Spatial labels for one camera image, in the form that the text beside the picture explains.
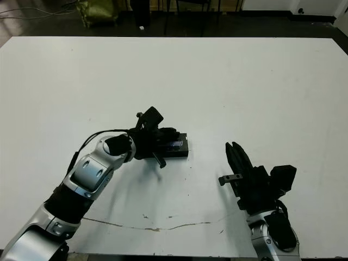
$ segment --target white tabletop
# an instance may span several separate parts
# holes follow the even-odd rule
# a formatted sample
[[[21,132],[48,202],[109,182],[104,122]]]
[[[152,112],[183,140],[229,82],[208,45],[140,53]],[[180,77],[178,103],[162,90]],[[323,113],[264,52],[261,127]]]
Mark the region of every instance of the white tabletop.
[[[0,248],[89,134],[134,127],[153,105],[161,126],[187,132],[188,158],[124,164],[71,251],[255,257],[217,179],[236,141],[256,166],[297,167],[283,202],[301,257],[348,257],[347,87],[348,57],[331,39],[12,38],[0,49]]]

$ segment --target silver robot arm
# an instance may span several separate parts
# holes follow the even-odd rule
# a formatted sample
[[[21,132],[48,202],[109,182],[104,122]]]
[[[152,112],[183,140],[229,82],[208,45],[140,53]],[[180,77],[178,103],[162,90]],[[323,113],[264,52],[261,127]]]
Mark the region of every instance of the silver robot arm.
[[[270,227],[265,217],[277,215],[277,213],[278,210],[274,209],[273,211],[262,212],[248,217],[247,223],[251,229],[251,242],[256,254],[261,261],[301,261],[299,240],[291,227],[290,229],[295,236],[295,244],[290,247],[284,248],[280,246],[279,242],[270,235]],[[279,232],[284,233],[281,227],[279,228]]]
[[[292,229],[286,206],[279,200],[291,186],[296,168],[276,166],[267,174],[264,166],[253,167],[235,142],[226,143],[226,156],[234,175],[219,178],[229,183],[238,207],[248,213],[251,241],[260,261],[300,261],[299,241]]]
[[[4,249],[1,261],[66,260],[70,239],[113,173],[136,152],[128,134],[101,138],[95,150],[84,156],[66,175]]]
[[[159,129],[163,117],[156,108],[150,107],[136,116],[138,121],[134,128],[98,132],[83,143],[74,154],[62,183],[7,244],[0,261],[66,260],[69,247],[65,240],[73,237],[82,217],[109,183],[115,170],[133,158],[153,157],[160,167],[164,167],[164,156],[182,157],[181,154],[173,155],[171,145],[166,147],[168,142],[171,144],[178,139],[180,132],[174,128]],[[96,135],[110,131],[126,134],[103,137],[92,153],[74,164],[87,143]],[[163,148],[169,149],[171,154],[161,154]]]

